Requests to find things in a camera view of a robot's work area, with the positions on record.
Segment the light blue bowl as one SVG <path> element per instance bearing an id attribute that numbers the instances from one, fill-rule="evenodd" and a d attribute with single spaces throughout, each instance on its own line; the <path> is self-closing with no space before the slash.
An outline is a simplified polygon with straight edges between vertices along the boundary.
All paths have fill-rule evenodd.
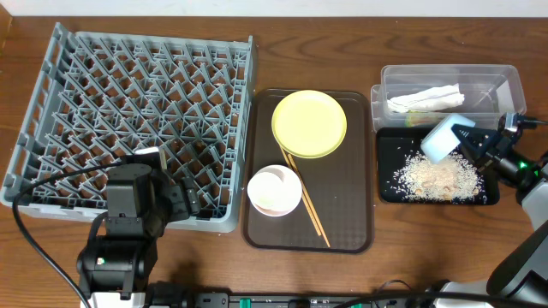
<path id="1" fill-rule="evenodd" d="M 459 139 L 451 128 L 455 125 L 474 127 L 475 122 L 459 115 L 446 116 L 421 142 L 420 149 L 431 163 L 438 164 L 447 157 L 459 144 Z"/>

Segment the white napkin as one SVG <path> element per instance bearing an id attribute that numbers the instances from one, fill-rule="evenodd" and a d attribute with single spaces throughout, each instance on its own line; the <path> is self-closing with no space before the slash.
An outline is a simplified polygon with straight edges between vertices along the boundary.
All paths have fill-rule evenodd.
<path id="1" fill-rule="evenodd" d="M 465 95 L 460 92 L 459 84 L 454 84 L 389 98 L 387 104 L 396 113 L 430 112 L 460 106 L 464 100 Z"/>

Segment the yellow green wrapper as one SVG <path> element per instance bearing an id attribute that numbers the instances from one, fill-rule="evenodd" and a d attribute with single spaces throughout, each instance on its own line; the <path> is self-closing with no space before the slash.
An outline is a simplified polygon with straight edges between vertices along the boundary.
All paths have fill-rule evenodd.
<path id="1" fill-rule="evenodd" d="M 435 127 L 445 118 L 444 113 L 413 111 L 406 114 L 405 127 Z"/>

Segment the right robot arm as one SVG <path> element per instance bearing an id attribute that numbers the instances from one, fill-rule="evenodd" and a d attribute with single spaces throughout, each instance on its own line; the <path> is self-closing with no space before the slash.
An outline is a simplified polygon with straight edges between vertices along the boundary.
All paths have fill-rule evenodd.
<path id="1" fill-rule="evenodd" d="M 495 173 L 516 190 L 516 202 L 533 226 L 529 235 L 491 273 L 487 281 L 447 282 L 435 307 L 547 306 L 547 156 L 537 162 L 514 151 L 521 128 L 489 130 L 455 124 L 451 132 L 465 157 L 479 171 Z"/>

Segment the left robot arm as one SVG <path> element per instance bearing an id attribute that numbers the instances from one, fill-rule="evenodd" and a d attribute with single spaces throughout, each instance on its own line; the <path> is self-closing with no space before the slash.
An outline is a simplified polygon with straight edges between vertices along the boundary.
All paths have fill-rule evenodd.
<path id="1" fill-rule="evenodd" d="M 147 306 L 157 241 L 171 222 L 200 212 L 193 180 L 175 179 L 157 147 L 121 157 L 108 171 L 107 211 L 92 222 L 77 259 L 79 287 L 91 307 Z"/>

